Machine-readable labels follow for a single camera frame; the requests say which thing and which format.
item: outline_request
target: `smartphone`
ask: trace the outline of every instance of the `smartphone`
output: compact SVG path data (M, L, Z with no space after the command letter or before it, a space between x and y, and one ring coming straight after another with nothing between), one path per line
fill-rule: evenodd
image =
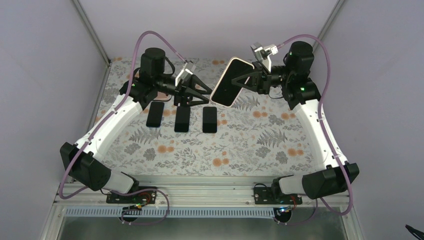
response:
M190 126L190 107L179 106L176 108L175 126L176 133L187 133Z
M165 103L161 101L152 101L148 111L146 126L149 128L159 128L164 114Z
M210 95L210 101L224 107L231 107L242 91L242 87L233 85L231 81L254 68L255 67L251 63L238 57L231 58L218 84ZM246 84L248 80L249 77L246 77L244 84Z
M206 134L215 134L217 132L217 108L214 106L205 106L203 108L203 132Z

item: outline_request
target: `red wire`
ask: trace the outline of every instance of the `red wire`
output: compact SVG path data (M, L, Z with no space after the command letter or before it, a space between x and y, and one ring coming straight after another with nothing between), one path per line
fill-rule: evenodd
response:
M147 200L146 205L149 204L150 203L150 199L151 199L150 194L148 194L147 192L142 192L138 196L143 196L143 195L147 196L146 197L146 200Z
M296 203L296 198L294 196L290 196L290 197L293 200L293 209L292 209L292 211L293 211L293 210L296 209L296 207L297 207L298 204Z

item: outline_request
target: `gray wall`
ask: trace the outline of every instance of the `gray wall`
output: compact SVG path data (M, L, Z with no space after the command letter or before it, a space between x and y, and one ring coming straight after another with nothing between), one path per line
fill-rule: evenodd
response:
M354 206L369 240L424 231L424 1L348 0L324 43L329 125L360 174ZM324 85L317 52L312 77Z
M140 34L153 30L185 58L252 58L250 45L318 35L337 0L80 0L110 57L133 55ZM155 36L144 49L159 47Z
M0 33L0 238L38 239L106 65L70 0L3 1Z

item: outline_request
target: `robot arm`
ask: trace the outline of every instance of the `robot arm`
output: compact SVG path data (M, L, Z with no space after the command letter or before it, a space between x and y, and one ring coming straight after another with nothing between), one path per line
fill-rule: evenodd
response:
M254 70L232 79L232 84L259 94L269 94L270 87L281 86L284 100L287 101L290 110L294 111L309 135L317 170L306 175L291 175L274 179L271 186L273 195L277 200L288 194L306 194L310 199L317 199L346 191L346 181L335 157L344 163L343 167L350 182L353 182L359 174L359 168L356 163L349 164L343 155L330 130L324 112L322 111L321 116L318 116L321 95L315 83L309 78L310 68L314 61L312 46L303 41L294 42L284 57L285 65L281 66L271 66L269 56L276 53L273 50L277 49L275 45L262 47L259 43L255 43L251 48L257 60L252 63L255 67ZM240 82L246 77L250 77L248 83ZM331 151L320 121L326 126L337 156L334 156Z
M120 193L132 193L139 189L139 182L133 177L119 171L111 170L101 161L112 142L149 103L155 99L158 92L174 96L176 106L195 106L207 104L208 98L202 94L211 94L212 90L193 74L195 66L186 62L176 78L172 74L164 74L165 52L159 48L148 48L141 56L140 77L135 78L125 102L116 110L124 99L128 81L119 90L119 95L97 122L96 125L75 144L66 142L60 148L60 155L65 169L80 150L80 146L88 143L71 168L69 175L93 191L107 189ZM200 85L204 90L196 89Z

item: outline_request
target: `floral tablecloth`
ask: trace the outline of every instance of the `floral tablecloth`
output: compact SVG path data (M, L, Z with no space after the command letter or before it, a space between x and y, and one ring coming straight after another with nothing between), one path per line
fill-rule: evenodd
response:
M228 62L189 60L196 64L195 74L211 89ZM179 72L183 62L171 61ZM129 57L113 60L96 121L128 80L130 66ZM281 96L281 90L273 88L270 96ZM205 106L217 107L215 134L202 132ZM173 100L166 102L160 128L149 128L148 106L113 142L103 163L131 175L285 176L315 171L306 132L284 99L244 89L232 107L213 103L194 106L187 133L174 132L176 109Z

